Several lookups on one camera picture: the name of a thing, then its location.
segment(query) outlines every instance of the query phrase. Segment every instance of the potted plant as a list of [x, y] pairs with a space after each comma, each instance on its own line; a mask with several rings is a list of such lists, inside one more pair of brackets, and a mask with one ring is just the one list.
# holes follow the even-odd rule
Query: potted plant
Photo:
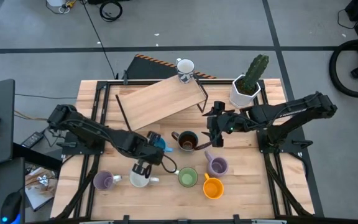
[[247, 73], [237, 77], [230, 92], [230, 103], [236, 108], [244, 108], [258, 95], [260, 86], [259, 78], [269, 63], [269, 56], [258, 55], [250, 64]]

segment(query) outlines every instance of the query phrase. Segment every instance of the small mug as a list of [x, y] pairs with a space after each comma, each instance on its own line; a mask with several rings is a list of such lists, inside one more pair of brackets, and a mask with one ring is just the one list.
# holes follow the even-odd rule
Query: small mug
[[184, 187], [192, 187], [197, 184], [197, 171], [191, 167], [176, 170], [175, 174], [178, 176], [179, 183]]
[[156, 141], [154, 143], [154, 146], [164, 149], [164, 152], [173, 152], [173, 149], [170, 147], [167, 147], [167, 143], [165, 143], [165, 140], [162, 138], [160, 138], [160, 140]]
[[198, 144], [198, 137], [193, 131], [184, 131], [181, 134], [173, 131], [171, 136], [178, 142], [179, 147], [186, 152], [194, 151]]
[[177, 72], [182, 83], [189, 83], [194, 76], [194, 62], [188, 59], [177, 59]]
[[203, 191], [206, 197], [209, 199], [218, 199], [223, 195], [223, 184], [217, 178], [210, 178], [207, 173], [205, 175], [205, 182], [203, 186]]
[[120, 175], [112, 175], [109, 171], [99, 171], [93, 178], [93, 185], [98, 190], [110, 190], [122, 180]]
[[208, 160], [208, 174], [211, 177], [222, 177], [229, 169], [227, 160], [225, 160], [223, 157], [213, 157], [212, 154], [208, 151], [205, 151], [204, 153]]
[[131, 171], [131, 173], [129, 173], [129, 182], [135, 187], [146, 187], [149, 184], [160, 182], [160, 179], [158, 177], [145, 178], [143, 175]]

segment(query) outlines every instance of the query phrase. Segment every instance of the cactus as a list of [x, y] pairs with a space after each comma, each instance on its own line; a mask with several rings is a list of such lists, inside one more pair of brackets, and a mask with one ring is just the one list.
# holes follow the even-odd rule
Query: cactus
[[253, 95], [256, 89], [258, 79], [264, 73], [267, 64], [269, 63], [269, 56], [258, 55], [249, 65], [246, 75], [236, 82], [237, 91], [245, 95]]

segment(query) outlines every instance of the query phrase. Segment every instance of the computer mouse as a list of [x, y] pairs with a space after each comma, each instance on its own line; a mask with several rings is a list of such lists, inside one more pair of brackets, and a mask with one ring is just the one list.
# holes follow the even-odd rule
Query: computer mouse
[[1, 207], [1, 221], [2, 223], [12, 223], [20, 212], [22, 203], [22, 194], [20, 192], [13, 192], [6, 196]]

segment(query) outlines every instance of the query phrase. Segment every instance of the green mug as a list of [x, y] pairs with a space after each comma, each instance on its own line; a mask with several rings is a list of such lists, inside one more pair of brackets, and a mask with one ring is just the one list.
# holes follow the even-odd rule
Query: green mug
[[197, 184], [197, 171], [191, 167], [176, 170], [175, 174], [178, 176], [179, 183], [184, 187], [192, 187]]

